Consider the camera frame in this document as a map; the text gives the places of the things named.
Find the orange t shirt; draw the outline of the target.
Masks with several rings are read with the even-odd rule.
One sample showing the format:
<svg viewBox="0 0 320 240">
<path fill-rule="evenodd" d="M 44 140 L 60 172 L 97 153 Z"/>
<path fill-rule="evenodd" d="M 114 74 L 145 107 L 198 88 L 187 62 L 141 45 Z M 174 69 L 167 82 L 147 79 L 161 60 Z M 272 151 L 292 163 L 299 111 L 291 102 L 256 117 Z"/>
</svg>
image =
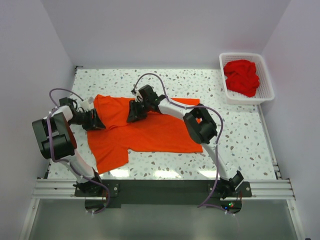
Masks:
<svg viewBox="0 0 320 240">
<path fill-rule="evenodd" d="M 203 148 L 189 136 L 183 120 L 149 112 L 147 117 L 128 123 L 130 98 L 98 94 L 94 107 L 105 125 L 87 132 L 87 142 L 103 174 L 129 162 L 128 150 L 135 152 L 201 153 Z"/>
</svg>

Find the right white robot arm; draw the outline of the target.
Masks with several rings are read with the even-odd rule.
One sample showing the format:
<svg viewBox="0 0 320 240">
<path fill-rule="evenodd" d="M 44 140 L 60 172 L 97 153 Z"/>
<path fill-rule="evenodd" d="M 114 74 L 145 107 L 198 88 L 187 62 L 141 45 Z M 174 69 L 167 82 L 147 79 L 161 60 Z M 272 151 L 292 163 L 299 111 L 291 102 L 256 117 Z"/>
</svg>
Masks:
<svg viewBox="0 0 320 240">
<path fill-rule="evenodd" d="M 135 99 L 129 102 L 128 123 L 145 119 L 151 111 L 182 120 L 190 138 L 205 149 L 216 165 L 220 176 L 216 188 L 221 198 L 233 197 L 241 190 L 244 177 L 219 154 L 218 142 L 221 134 L 217 132 L 217 124 L 208 112 L 208 107 L 203 104 L 183 104 L 164 94 L 157 95 L 150 85 L 131 92 Z"/>
</svg>

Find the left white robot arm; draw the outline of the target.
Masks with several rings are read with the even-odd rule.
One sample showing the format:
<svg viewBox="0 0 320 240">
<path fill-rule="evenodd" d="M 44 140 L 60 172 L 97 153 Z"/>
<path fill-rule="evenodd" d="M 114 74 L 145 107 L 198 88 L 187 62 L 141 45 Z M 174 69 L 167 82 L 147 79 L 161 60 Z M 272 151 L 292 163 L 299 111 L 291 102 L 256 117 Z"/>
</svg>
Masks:
<svg viewBox="0 0 320 240">
<path fill-rule="evenodd" d="M 32 128 L 45 159 L 64 165 L 75 177 L 74 187 L 88 196 L 108 196 L 108 190 L 99 174 L 88 165 L 77 150 L 77 141 L 70 125 L 79 125 L 85 131 L 104 130 L 106 127 L 94 108 L 93 99 L 77 102 L 64 97 L 48 116 L 32 122 Z"/>
</svg>

